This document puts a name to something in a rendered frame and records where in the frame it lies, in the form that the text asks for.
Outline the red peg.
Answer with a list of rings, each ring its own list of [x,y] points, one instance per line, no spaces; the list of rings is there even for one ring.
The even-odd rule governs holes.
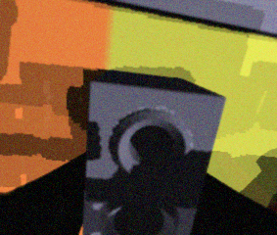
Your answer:
[[[277,205],[270,205],[270,206],[268,206],[268,208],[277,212]]]

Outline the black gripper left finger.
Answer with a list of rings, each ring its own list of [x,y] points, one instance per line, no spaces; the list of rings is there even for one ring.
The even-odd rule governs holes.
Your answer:
[[[79,235],[86,152],[9,192],[0,192],[0,235]]]

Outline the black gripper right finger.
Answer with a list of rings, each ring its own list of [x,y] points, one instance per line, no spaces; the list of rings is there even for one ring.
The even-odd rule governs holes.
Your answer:
[[[190,235],[277,235],[277,212],[207,173]]]

